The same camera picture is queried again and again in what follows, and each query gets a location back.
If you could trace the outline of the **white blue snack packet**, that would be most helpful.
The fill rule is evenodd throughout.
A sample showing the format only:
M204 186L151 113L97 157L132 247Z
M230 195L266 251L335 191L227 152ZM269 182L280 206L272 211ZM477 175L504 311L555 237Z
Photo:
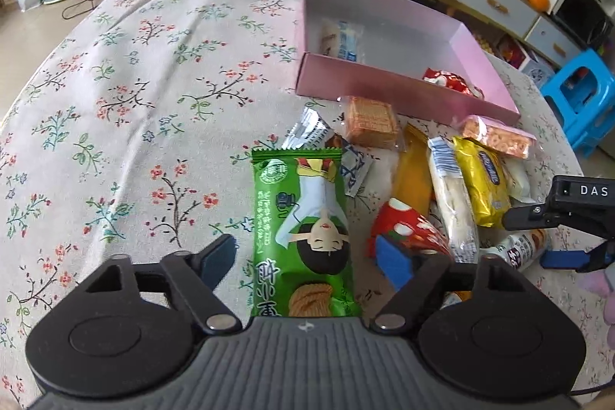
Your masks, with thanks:
M362 63L364 27L337 19L324 19L321 26L320 53L345 61Z

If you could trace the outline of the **orange cracker packet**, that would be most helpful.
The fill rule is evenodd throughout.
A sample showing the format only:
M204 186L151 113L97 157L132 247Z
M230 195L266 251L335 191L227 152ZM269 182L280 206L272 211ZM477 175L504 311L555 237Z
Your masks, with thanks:
M347 97L344 111L345 137L349 143L393 150L399 126L390 104L361 97Z

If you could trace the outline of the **orange fruit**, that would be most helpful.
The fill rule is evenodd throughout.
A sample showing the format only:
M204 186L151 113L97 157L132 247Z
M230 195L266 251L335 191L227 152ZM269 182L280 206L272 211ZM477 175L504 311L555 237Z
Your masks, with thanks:
M549 0L527 0L530 6L536 10L536 12L548 12L550 7Z

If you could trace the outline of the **white yellow snack packet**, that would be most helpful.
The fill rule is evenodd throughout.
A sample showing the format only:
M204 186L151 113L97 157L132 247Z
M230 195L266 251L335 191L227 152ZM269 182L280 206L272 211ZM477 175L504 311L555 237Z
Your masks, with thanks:
M523 161L515 157L505 156L501 159L505 173L509 196L517 202L530 204L535 201L530 187L530 178L523 166Z

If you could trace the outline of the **green snack packet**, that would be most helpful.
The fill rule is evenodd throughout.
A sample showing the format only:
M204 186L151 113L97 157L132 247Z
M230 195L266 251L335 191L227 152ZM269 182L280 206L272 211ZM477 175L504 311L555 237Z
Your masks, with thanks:
M359 316L342 151L254 149L252 314Z

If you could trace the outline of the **red strawberry snack packet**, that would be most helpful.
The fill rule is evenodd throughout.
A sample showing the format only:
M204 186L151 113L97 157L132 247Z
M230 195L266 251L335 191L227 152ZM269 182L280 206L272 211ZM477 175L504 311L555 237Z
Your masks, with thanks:
M371 226L366 254L376 255L376 237L389 236L419 253L449 255L448 239L412 206L391 198L382 205Z

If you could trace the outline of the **floral table cloth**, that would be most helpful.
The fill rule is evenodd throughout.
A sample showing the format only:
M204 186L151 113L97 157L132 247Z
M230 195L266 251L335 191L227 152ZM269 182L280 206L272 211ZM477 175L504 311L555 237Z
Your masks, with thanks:
M33 74L1 121L1 408L41 395L27 335L110 256L230 233L238 260L216 294L247 319L251 148L279 147L305 107L341 127L338 103L294 93L301 17L301 0L104 0ZM477 56L530 112L533 195L581 174L530 77Z

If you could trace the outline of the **silver foil packet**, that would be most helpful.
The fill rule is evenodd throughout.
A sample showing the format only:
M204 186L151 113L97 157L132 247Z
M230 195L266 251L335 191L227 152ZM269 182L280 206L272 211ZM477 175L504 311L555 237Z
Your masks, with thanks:
M305 107L299 120L287 133L281 147L284 150L320 149L324 148L334 135L334 129L316 110Z

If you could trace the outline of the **red white snack packet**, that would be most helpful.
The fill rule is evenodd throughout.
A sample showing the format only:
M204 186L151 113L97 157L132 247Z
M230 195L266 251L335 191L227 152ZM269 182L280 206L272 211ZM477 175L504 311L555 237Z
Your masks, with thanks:
M448 88L449 90L457 91L466 96L475 97L481 100L485 99L484 93L480 88L453 72L427 68L422 76L422 80L439 85L440 87Z

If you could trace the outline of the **orange snack packet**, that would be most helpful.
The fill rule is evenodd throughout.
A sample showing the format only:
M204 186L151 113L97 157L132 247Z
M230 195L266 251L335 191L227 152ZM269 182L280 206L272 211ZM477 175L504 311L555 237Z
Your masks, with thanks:
M399 154L393 176L392 197L429 215L432 201L432 178L429 171L429 148L426 135L411 124L404 127L406 149Z

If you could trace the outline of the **pink snack bar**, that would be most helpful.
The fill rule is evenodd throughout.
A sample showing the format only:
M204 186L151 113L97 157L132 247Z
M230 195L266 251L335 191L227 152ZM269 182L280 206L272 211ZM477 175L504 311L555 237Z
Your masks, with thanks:
M485 116L467 116L461 122L462 137L473 139L484 147L518 159L528 159L536 146L536 137L521 129Z

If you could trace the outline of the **white brown cake packet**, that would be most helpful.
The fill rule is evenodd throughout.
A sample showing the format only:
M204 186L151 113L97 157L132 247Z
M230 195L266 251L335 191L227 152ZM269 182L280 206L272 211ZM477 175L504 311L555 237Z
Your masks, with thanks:
M513 269L522 272L542 255L549 243L549 236L542 229L514 232L495 244L482 247L480 254L497 256Z

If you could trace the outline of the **pink cardboard box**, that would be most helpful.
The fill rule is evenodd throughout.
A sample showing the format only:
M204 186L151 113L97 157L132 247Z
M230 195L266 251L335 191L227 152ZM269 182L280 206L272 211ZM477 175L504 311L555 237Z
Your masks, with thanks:
M324 19L364 27L362 63L320 53ZM507 87L466 26L411 0L302 0L298 52L300 96L369 98L402 115L446 125L470 115L507 125L520 119ZM458 74L485 99L423 81L427 68Z

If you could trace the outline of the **blue plastic stool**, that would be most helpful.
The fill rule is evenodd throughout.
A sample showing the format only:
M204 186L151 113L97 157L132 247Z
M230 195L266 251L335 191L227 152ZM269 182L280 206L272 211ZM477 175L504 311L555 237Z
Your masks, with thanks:
M600 56L575 56L541 87L573 151L590 156L614 128L614 75Z

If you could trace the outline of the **white long bread packet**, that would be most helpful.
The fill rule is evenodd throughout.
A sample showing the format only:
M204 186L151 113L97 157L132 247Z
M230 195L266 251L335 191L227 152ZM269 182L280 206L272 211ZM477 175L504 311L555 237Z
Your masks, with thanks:
M456 262L479 262L479 234L462 171L451 144L436 136L427 142L429 171L448 247Z

